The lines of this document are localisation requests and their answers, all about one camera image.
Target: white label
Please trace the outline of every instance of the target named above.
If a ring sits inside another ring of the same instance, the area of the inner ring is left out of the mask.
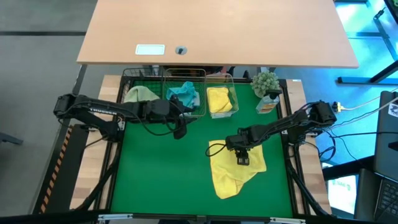
[[[164,44],[137,44],[136,55],[164,55]]]
[[[212,114],[211,118],[229,118],[233,113]]]
[[[398,105],[391,103],[388,107],[388,114],[398,118]]]
[[[112,111],[105,111],[105,110],[100,110],[100,109],[95,109],[95,108],[89,108],[89,109],[92,112],[117,115],[116,112],[112,112]]]

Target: succulent plant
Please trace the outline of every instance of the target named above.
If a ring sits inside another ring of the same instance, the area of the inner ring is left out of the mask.
[[[274,72],[266,71],[261,72],[253,77],[251,88],[254,90],[258,97],[263,97],[266,90],[278,90],[279,81]]]

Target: wooden desk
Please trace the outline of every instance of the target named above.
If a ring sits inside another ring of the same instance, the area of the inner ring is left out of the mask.
[[[136,55],[137,44],[165,53]],[[333,0],[98,0],[77,61],[358,67]]]
[[[120,78],[121,76],[119,75],[105,75],[98,98],[101,100],[116,101]],[[305,104],[303,86],[300,80],[287,80],[287,89],[289,91],[292,111],[299,109]],[[285,116],[287,113],[283,98],[281,98],[281,107],[282,113]],[[101,117],[103,119],[111,119],[111,117],[107,115],[102,115]],[[99,138],[99,132],[95,131],[89,134],[87,142],[92,142]],[[314,139],[307,138],[307,141],[315,143]],[[85,150],[70,208],[79,206],[98,182],[105,147],[106,142],[101,141]],[[326,186],[323,180],[322,168],[318,158],[318,151],[312,146],[303,145],[300,147],[300,157],[306,186],[322,208],[328,213],[331,213]],[[103,208],[104,201],[106,200],[107,187],[104,188],[104,192],[101,208]],[[300,213],[303,213],[302,199],[298,187],[295,188],[295,193],[298,202],[298,210]]]

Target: green mat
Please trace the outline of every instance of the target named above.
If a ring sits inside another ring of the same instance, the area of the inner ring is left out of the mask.
[[[128,123],[114,188],[112,212],[245,217],[292,217],[282,143],[278,134],[263,143],[267,171],[258,173],[234,197],[220,199],[211,179],[205,149],[238,128],[277,120],[277,112],[257,114],[259,98],[248,84],[235,84],[239,111],[211,119],[209,112],[187,126],[180,140],[153,136],[141,124]],[[162,124],[149,124],[157,133]]]

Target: yellow towel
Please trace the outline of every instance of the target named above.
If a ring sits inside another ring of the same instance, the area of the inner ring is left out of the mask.
[[[228,98],[228,89],[226,87],[207,88],[207,97],[210,113],[227,112],[232,109],[232,104]]]
[[[224,140],[210,141],[209,146],[214,143],[225,144]],[[222,148],[220,145],[212,146],[209,154],[214,154]],[[238,165],[234,151],[226,148],[218,154],[210,157],[211,177],[217,196],[221,199],[237,195],[243,184],[255,176],[258,172],[267,170],[262,146],[256,146],[249,151],[250,164],[248,166]]]

